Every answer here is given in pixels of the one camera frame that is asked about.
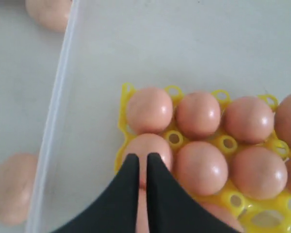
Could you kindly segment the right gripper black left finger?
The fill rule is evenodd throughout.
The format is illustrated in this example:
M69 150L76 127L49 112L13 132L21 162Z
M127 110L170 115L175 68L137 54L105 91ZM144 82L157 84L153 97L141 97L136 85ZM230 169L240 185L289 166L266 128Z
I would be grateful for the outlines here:
M134 233L139 197L139 159L126 156L103 193L56 233Z

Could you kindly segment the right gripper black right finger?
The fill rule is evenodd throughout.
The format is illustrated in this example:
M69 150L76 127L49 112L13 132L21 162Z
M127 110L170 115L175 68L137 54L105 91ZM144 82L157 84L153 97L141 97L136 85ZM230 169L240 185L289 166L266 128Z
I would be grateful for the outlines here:
M236 233L201 207L173 178L158 153L147 156L146 198L151 233Z

